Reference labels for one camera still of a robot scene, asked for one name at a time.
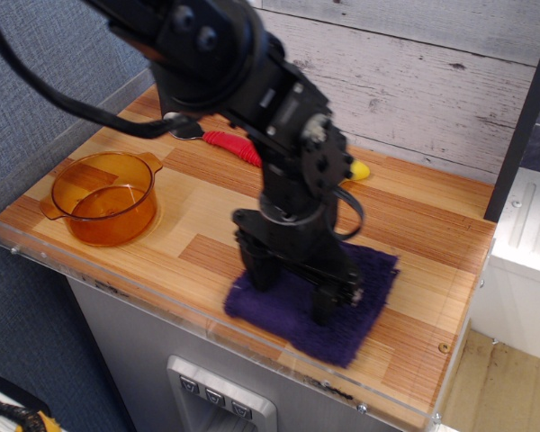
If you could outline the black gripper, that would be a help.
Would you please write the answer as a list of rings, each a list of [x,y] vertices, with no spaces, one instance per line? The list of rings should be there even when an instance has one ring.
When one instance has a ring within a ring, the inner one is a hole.
[[[356,306],[363,297],[362,272],[342,248],[347,237],[335,232],[338,198],[303,214],[286,217],[263,197],[258,211],[238,209],[240,254],[252,285],[267,291],[286,269],[314,284],[311,316],[326,325],[339,303]]]

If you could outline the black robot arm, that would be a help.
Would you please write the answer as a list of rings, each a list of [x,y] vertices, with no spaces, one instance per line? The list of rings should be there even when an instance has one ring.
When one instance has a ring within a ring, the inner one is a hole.
[[[163,106],[217,113],[243,129],[262,161],[257,210],[233,213],[252,284],[283,269],[314,286],[311,316],[327,322],[362,296],[361,274],[336,232],[351,175],[347,141],[328,98],[286,60],[281,42],[246,1],[96,1],[111,31],[149,62]]]

